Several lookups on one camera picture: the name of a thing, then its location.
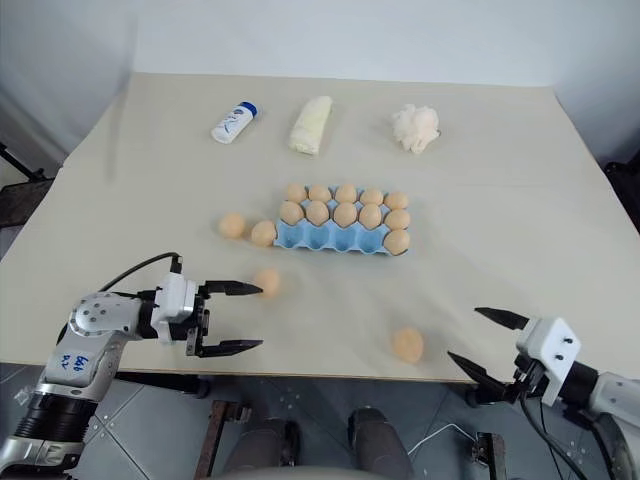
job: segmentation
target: white cable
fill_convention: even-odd
[[[449,427],[453,427],[456,430],[458,430],[461,434],[463,434],[465,437],[467,437],[469,440],[471,440],[472,442],[476,442],[477,439],[473,438],[471,435],[469,435],[467,432],[465,432],[464,430],[462,430],[459,426],[457,426],[455,423],[448,423],[447,425],[445,425],[444,427],[442,427],[439,430],[436,430],[435,432],[433,432],[431,435],[428,435],[426,437],[424,437],[422,440],[420,440],[418,443],[416,443],[416,445],[409,450],[409,452],[407,453],[407,455],[411,455],[413,452],[416,451],[416,449],[422,445],[424,442],[431,440],[433,437],[435,437],[436,435],[438,435],[439,433],[444,432],[447,428]]]

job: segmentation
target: white wall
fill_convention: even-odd
[[[67,151],[130,67],[553,85],[599,161],[640,148],[637,0],[0,0],[0,16],[0,86]]]

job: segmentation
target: black cable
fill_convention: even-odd
[[[573,459],[564,452],[562,447],[558,445],[558,442],[556,442],[556,440],[548,433],[543,432],[540,428],[540,425],[538,425],[533,419],[533,417],[531,416],[531,412],[529,411],[529,407],[527,407],[527,396],[525,394],[520,395],[520,406],[522,407],[524,416],[527,417],[527,420],[536,431],[536,433],[540,435],[540,438],[542,438],[546,442],[546,444],[549,445],[549,448],[553,449],[553,451],[560,456],[564,463],[571,467],[571,470],[574,471],[574,473],[580,480],[589,480],[587,476],[582,472],[582,470],[580,470],[580,467],[578,467],[576,462],[574,462]]]
[[[158,260],[162,260],[163,258],[169,258],[169,257],[171,257],[171,271],[174,272],[174,273],[180,273],[180,270],[182,269],[181,264],[180,264],[180,255],[177,254],[176,252],[162,253],[160,255],[156,255],[155,257],[151,257],[151,258],[145,260],[144,262],[140,262],[139,264],[131,267],[126,272],[121,273],[116,278],[114,278],[109,283],[107,283],[104,287],[102,287],[99,291],[100,292],[106,292],[111,287],[113,287],[116,283],[118,283],[122,279],[128,277],[132,273],[137,272],[141,268],[144,268],[147,265],[150,265],[150,264],[152,264],[154,262],[157,262]]]
[[[549,432],[547,432],[547,424],[544,421],[544,409],[542,408],[542,397],[540,397],[540,401],[538,402],[538,405],[540,405],[540,422],[542,423],[542,430],[544,431],[544,433],[549,435]],[[551,445],[547,444],[547,447],[549,447],[549,453],[551,454],[551,458],[553,458],[553,463],[556,466],[556,470],[558,471],[558,476],[560,477],[560,480],[564,480],[564,477],[562,476],[562,472],[560,471],[560,465],[558,465],[558,459],[556,458],[556,454],[551,449]]]

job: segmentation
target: white bottle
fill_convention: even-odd
[[[226,117],[211,130],[211,136],[220,143],[231,143],[257,114],[258,109],[255,105],[242,102],[227,113]]]

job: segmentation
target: blue bottle cap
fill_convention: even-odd
[[[251,112],[251,115],[253,115],[254,117],[258,114],[258,109],[253,103],[242,102],[239,105],[249,110]]]

